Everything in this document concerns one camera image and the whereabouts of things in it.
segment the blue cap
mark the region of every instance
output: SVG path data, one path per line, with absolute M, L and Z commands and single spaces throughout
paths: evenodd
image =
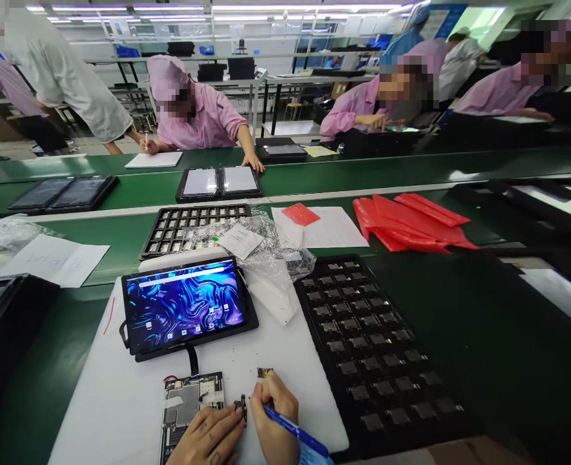
M 428 10 L 427 8 L 421 8 L 419 12 L 415 15 L 415 19 L 413 19 L 413 26 L 425 23 L 429 17 L 430 17 L 430 10 Z

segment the pink cap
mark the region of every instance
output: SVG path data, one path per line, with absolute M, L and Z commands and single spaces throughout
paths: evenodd
M 155 55 L 148 58 L 152 95 L 157 101 L 172 101 L 181 89 L 189 88 L 189 73 L 178 58 Z

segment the stool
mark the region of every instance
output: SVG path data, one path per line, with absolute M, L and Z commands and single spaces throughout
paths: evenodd
M 295 118 L 297 120 L 300 118 L 300 114 L 302 113 L 302 109 L 303 109 L 302 103 L 288 103 L 285 107 L 286 107 L 285 108 L 286 110 L 284 113 L 284 119 L 287 118 L 287 110 L 288 109 L 292 109 L 292 113 L 290 115 L 290 121 L 294 121 Z

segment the tablet screen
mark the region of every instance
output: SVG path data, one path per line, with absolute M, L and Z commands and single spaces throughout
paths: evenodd
M 189 170 L 182 195 L 216 195 L 216 170 Z
M 259 189 L 251 167 L 223 168 L 223 188 L 226 192 L 257 191 Z
M 56 208 L 89 205 L 105 182 L 107 182 L 107 178 L 77 179 L 66 192 L 64 192 L 56 201 L 51 203 L 50 207 Z
M 236 262 L 227 258 L 124 281 L 130 353 L 148 353 L 245 324 Z
M 74 178 L 56 178 L 42 181 L 23 197 L 11 204 L 8 209 L 46 207 L 62 189 L 73 181 Z

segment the red wire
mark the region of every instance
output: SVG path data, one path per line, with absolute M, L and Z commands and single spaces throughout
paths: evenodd
M 113 302 L 111 302 L 111 313 L 109 313 L 109 321 L 107 322 L 107 326 L 105 327 L 105 331 L 103 332 L 103 336 L 107 332 L 107 328 L 109 328 L 109 324 L 111 323 L 111 318 L 113 317 L 113 307 L 116 305 L 116 298 L 114 296 Z

